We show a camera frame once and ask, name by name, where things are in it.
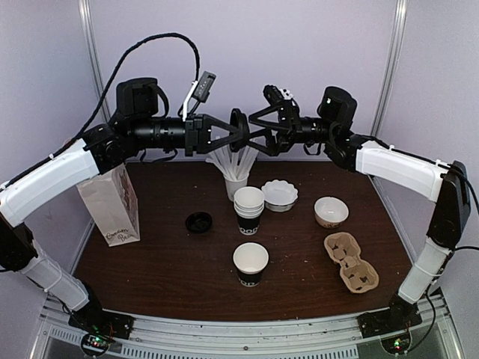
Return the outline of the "black cup lid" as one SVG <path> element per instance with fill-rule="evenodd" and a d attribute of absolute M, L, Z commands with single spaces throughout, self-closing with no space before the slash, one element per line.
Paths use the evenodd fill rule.
<path fill-rule="evenodd" d="M 238 153 L 242 148 L 247 146 L 250 130 L 246 115 L 239 108 L 233 108 L 230 115 L 230 125 L 239 131 L 239 140 L 230 144 L 232 153 Z"/>

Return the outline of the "stack of paper cups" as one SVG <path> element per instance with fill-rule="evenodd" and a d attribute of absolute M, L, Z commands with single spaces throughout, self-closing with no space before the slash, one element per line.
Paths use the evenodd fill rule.
<path fill-rule="evenodd" d="M 246 186 L 235 192 L 234 210 L 241 234 L 252 236 L 258 231 L 264 206 L 264 193 L 259 188 Z"/>

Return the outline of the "single black paper cup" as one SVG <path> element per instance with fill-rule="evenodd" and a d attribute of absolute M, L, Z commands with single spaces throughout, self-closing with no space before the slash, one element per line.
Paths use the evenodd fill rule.
<path fill-rule="evenodd" d="M 263 271 L 269 264 L 269 252 L 259 243 L 245 242 L 235 248 L 232 260 L 239 282 L 252 288 L 260 283 Z"/>

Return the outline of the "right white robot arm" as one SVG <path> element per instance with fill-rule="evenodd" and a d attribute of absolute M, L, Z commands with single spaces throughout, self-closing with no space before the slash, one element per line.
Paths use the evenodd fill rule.
<path fill-rule="evenodd" d="M 285 89 L 267 85 L 268 107 L 248 117 L 264 136 L 258 149 L 268 156 L 286 153 L 294 144 L 317 144 L 339 168 L 401 185 L 435 203 L 425 245 L 384 313 L 388 329 L 401 329 L 412 318 L 412 307 L 438 277 L 456 249 L 475 199 L 462 162 L 447 164 L 398 150 L 369 135 L 351 130 L 356 100 L 344 89 L 328 86 L 316 117 L 301 117 L 299 105 Z"/>

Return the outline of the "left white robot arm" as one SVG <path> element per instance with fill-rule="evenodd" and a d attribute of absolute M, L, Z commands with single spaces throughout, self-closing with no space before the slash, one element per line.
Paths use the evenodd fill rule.
<path fill-rule="evenodd" d="M 67 149 L 1 187 L 1 267 L 19 271 L 41 289 L 78 312 L 92 332 L 108 324 L 92 291 L 65 272 L 39 245 L 26 218 L 69 188 L 103 175 L 142 150 L 183 149 L 187 156 L 206 154 L 242 139 L 242 131 L 208 114 L 183 111 L 159 116 L 158 101 L 167 101 L 154 78 L 132 79 L 117 86 L 117 109 L 107 124 L 77 135 Z"/>

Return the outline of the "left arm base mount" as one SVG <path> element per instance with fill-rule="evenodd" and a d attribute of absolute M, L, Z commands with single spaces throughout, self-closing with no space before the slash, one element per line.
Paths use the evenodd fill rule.
<path fill-rule="evenodd" d="M 72 327 L 110 341 L 116 338 L 129 339 L 134 322 L 130 315 L 109 312 L 92 303 L 87 303 L 79 310 L 71 310 L 67 306 L 63 309 L 70 316 L 68 324 Z"/>

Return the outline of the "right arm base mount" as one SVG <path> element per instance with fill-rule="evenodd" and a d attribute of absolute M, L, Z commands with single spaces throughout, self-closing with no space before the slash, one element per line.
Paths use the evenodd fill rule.
<path fill-rule="evenodd" d="M 422 318 L 413 312 L 407 316 L 394 313 L 391 309 L 366 312 L 357 317 L 363 338 L 382 336 L 396 331 L 404 331 L 412 326 L 420 325 Z"/>

